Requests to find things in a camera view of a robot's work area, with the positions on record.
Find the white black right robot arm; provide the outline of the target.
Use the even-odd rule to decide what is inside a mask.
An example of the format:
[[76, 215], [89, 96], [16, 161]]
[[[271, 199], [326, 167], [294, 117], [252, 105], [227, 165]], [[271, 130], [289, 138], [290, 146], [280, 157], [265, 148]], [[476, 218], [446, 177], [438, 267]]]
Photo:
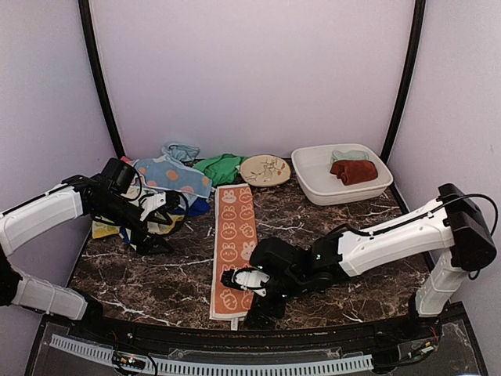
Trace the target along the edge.
[[258, 242], [250, 265], [222, 273], [224, 286], [254, 294], [247, 326], [268, 327], [283, 317], [290, 298], [342, 284], [365, 272], [412, 255], [439, 250], [441, 255], [424, 285], [409, 300], [409, 313], [399, 332], [420, 337], [472, 273], [497, 256], [489, 227], [475, 193], [465, 194], [447, 183], [423, 207], [378, 226], [357, 230], [341, 224], [308, 249], [277, 237]]

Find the orange bunny pattern towel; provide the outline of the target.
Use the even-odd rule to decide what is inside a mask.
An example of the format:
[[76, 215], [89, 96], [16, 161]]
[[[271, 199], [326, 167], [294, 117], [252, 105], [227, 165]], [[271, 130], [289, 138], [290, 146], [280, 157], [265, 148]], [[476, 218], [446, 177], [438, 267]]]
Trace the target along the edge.
[[214, 196], [214, 258], [209, 315], [236, 331], [251, 307], [253, 293], [222, 284], [222, 274], [248, 267], [257, 245], [254, 201], [247, 184], [220, 186]]

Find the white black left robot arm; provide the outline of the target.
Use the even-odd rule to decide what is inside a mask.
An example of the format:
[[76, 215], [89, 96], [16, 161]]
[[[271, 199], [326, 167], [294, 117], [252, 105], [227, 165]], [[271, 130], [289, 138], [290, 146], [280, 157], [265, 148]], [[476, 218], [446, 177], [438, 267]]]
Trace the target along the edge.
[[92, 176], [74, 175], [51, 190], [1, 213], [1, 304], [21, 306], [48, 315], [80, 321], [80, 329], [94, 342], [110, 336], [110, 323], [102, 318], [103, 306], [87, 293], [52, 284], [13, 266], [9, 257], [20, 247], [51, 229], [82, 216], [124, 229], [128, 243], [140, 255], [173, 251], [164, 236], [149, 225], [171, 225], [171, 213], [186, 197], [174, 190], [127, 197], [139, 172], [130, 164], [111, 158]]

